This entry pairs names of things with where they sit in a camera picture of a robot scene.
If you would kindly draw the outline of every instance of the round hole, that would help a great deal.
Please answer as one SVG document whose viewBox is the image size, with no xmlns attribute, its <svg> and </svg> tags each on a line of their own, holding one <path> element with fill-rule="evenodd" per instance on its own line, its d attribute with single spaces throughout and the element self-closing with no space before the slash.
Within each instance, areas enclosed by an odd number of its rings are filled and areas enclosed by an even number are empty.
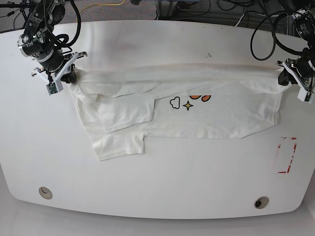
<svg viewBox="0 0 315 236">
<path fill-rule="evenodd" d="M 268 203 L 269 203 L 269 198 L 261 197 L 255 201 L 254 206 L 256 209 L 263 209 L 268 205 Z"/>
<path fill-rule="evenodd" d="M 39 188 L 39 194 L 44 198 L 44 199 L 52 199 L 53 198 L 53 194 L 52 192 L 46 188 L 46 187 L 40 187 Z"/>
</svg>

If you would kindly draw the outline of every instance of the cloud graphic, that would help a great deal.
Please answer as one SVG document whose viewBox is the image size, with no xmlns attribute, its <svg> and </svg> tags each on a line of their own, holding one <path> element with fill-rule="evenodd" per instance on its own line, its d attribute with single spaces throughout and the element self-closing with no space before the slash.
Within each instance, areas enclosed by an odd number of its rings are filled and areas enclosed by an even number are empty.
<svg viewBox="0 0 315 236">
<path fill-rule="evenodd" d="M 179 97 L 175 97 L 174 99 L 170 100 L 169 103 L 172 105 L 172 108 L 179 109 L 180 98 Z"/>
</svg>

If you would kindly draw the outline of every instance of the white table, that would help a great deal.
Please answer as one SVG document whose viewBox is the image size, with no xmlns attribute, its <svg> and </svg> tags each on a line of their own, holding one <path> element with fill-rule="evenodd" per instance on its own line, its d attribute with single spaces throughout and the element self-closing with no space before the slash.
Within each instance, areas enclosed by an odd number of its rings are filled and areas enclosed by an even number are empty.
<svg viewBox="0 0 315 236">
<path fill-rule="evenodd" d="M 73 37 L 75 24 L 55 34 Z M 22 201 L 98 214 L 170 219 L 228 218 L 295 210 L 315 168 L 315 106 L 283 96 L 279 125 L 241 140 L 145 139 L 144 155 L 99 162 L 66 86 L 48 96 L 31 77 L 38 66 L 16 45 L 21 31 L 0 35 L 0 163 L 11 194 Z M 82 25 L 73 47 L 86 51 L 84 70 L 175 63 L 228 63 L 275 67 L 290 55 L 280 49 L 265 62 L 250 54 L 251 29 L 187 22 L 113 21 Z M 305 42 L 279 35 L 286 46 Z M 254 49 L 265 56 L 269 32 L 258 32 Z M 281 136 L 297 137 L 291 171 L 274 171 Z M 46 200 L 39 187 L 48 187 Z M 269 205 L 254 208 L 257 198 Z"/>
</svg>

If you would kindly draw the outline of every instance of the yellow cable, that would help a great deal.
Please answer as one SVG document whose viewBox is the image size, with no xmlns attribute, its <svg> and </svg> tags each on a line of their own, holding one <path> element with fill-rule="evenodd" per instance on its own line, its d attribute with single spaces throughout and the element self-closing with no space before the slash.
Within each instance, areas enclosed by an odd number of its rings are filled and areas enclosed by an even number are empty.
<svg viewBox="0 0 315 236">
<path fill-rule="evenodd" d="M 121 3 L 95 3 L 95 4 L 92 4 L 92 5 L 89 5 L 85 8 L 83 8 L 81 11 L 80 11 L 80 14 L 82 11 L 92 7 L 92 6 L 119 6 L 119 5 L 123 5 L 125 3 L 126 0 L 123 0 Z"/>
</svg>

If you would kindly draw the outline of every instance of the white t-shirt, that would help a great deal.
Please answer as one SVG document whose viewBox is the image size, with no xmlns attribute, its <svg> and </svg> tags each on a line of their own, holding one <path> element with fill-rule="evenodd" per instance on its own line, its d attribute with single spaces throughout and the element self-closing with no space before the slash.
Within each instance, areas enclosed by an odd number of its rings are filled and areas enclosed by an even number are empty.
<svg viewBox="0 0 315 236">
<path fill-rule="evenodd" d="M 187 70 L 189 80 L 182 70 L 155 69 L 155 80 L 143 68 L 77 72 L 78 82 L 69 88 L 99 160 L 144 153 L 145 136 L 238 139 L 267 129 L 277 124 L 282 92 L 289 88 L 278 85 L 274 71 L 242 67 L 225 79 L 224 71 L 202 65 L 195 75 Z"/>
</svg>

